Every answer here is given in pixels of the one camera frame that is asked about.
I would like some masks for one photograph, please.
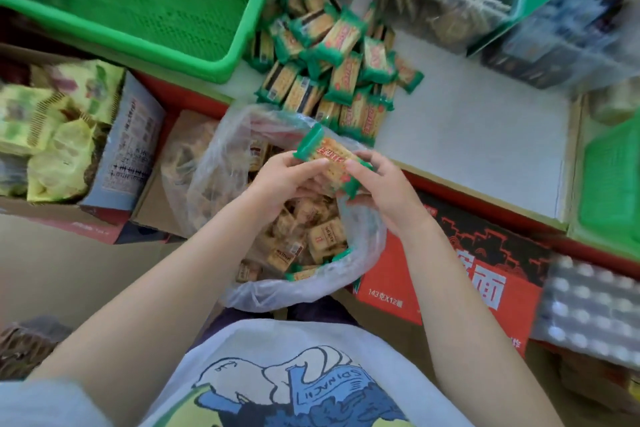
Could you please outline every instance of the t-shirt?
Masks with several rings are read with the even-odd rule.
[[[0,385],[0,425],[107,427],[65,382]],[[248,319],[189,351],[143,427],[472,427],[380,338],[343,324]]]

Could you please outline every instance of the dark pants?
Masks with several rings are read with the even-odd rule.
[[[212,335],[220,332],[237,321],[243,319],[273,319],[271,312],[245,312],[244,310],[227,307],[217,318],[205,329],[202,336],[191,346],[190,349],[199,346]],[[315,323],[337,323],[358,326],[358,322],[353,318],[345,306],[340,304],[332,296],[325,296],[315,302],[302,302],[287,309],[288,321],[303,321]]]

